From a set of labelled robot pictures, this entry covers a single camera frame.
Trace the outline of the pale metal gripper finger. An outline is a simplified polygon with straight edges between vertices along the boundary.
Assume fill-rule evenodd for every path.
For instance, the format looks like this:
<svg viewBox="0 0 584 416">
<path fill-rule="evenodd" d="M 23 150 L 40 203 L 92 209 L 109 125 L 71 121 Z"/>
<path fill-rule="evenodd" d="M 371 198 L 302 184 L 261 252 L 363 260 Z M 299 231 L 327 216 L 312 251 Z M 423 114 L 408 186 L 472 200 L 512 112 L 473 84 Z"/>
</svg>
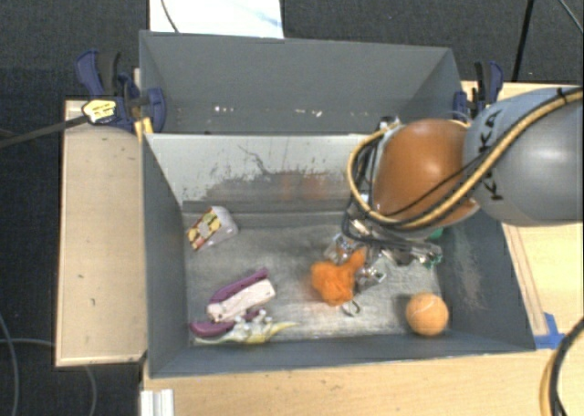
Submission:
<svg viewBox="0 0 584 416">
<path fill-rule="evenodd" d="M 358 316 L 362 311 L 360 297 L 369 289 L 379 286 L 386 278 L 387 274 L 376 267 L 362 267 L 355 275 L 352 298 L 341 305 L 342 312 L 348 317 Z"/>
<path fill-rule="evenodd" d="M 337 234 L 325 249 L 324 256 L 335 265 L 342 265 L 350 258 L 353 252 L 354 241 L 344 234 Z"/>
</svg>

